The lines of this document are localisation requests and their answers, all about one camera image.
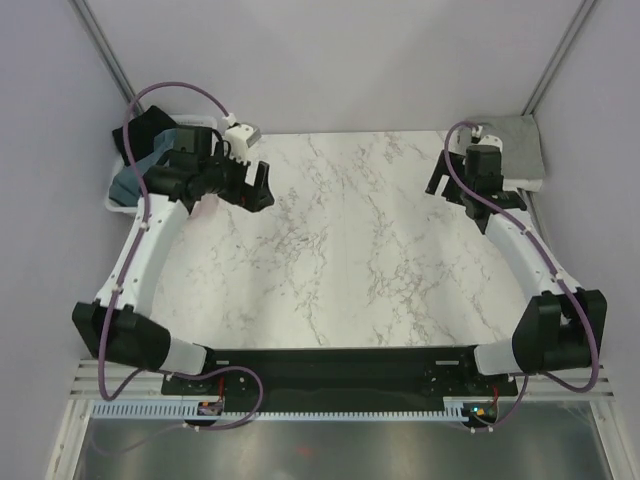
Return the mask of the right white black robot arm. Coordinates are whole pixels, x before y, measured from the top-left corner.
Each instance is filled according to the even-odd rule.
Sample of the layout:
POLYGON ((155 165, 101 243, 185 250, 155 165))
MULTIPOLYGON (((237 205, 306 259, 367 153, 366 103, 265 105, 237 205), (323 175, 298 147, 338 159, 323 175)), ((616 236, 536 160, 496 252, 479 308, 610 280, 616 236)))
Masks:
POLYGON ((507 340, 478 345, 475 359, 458 368, 467 392, 483 392, 498 374, 551 374, 596 370, 607 301, 562 269, 532 225, 521 196, 503 188, 501 152, 472 145, 465 154, 441 151, 426 191, 464 207, 466 215, 501 253, 527 306, 507 340))

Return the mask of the blue grey t shirt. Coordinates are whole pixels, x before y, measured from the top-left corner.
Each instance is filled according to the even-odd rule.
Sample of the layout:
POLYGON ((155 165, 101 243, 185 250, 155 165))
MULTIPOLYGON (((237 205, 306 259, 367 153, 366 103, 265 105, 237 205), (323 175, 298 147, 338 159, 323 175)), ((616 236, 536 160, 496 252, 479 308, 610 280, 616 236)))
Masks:
MULTIPOLYGON (((152 166, 166 163, 166 160, 162 161, 161 157, 172 149, 176 133, 176 129, 167 129, 154 138, 152 152, 136 161, 136 166, 142 175, 152 166)), ((111 182, 108 190, 109 200, 119 207, 135 208, 140 197, 140 187, 133 169, 130 166, 123 167, 111 182)))

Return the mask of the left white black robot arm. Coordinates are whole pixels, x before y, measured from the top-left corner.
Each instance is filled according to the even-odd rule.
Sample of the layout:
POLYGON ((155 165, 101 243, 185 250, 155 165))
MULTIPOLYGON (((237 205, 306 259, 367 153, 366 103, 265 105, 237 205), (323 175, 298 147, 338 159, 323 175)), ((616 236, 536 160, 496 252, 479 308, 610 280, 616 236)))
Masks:
POLYGON ((96 359, 148 371, 185 374, 198 393, 219 382, 219 369, 204 347, 174 337, 151 318, 160 274, 194 206, 207 195, 259 212, 273 205, 269 166, 259 162, 247 182, 249 150, 258 128, 236 123, 224 132, 180 126, 172 146, 143 175, 146 196, 114 269, 90 303, 79 302, 72 321, 96 359))

